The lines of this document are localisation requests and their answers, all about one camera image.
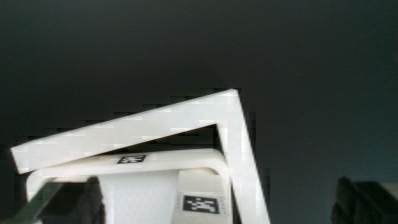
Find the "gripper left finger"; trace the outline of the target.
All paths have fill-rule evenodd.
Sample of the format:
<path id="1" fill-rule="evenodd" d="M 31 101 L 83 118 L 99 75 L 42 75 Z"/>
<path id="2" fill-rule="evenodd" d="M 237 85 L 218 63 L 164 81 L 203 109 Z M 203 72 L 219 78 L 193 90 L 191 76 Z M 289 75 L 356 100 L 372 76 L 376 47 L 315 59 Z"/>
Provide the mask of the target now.
<path id="1" fill-rule="evenodd" d="M 106 224 L 99 178 L 47 183 L 8 224 Z"/>

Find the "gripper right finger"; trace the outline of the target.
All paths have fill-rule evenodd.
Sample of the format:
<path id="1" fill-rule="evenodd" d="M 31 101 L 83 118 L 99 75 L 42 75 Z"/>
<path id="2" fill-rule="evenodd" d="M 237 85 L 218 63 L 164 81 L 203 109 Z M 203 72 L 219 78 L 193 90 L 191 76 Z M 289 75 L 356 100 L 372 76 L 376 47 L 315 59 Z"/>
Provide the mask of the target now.
<path id="1" fill-rule="evenodd" d="M 398 182 L 338 180 L 333 224 L 398 224 Z"/>

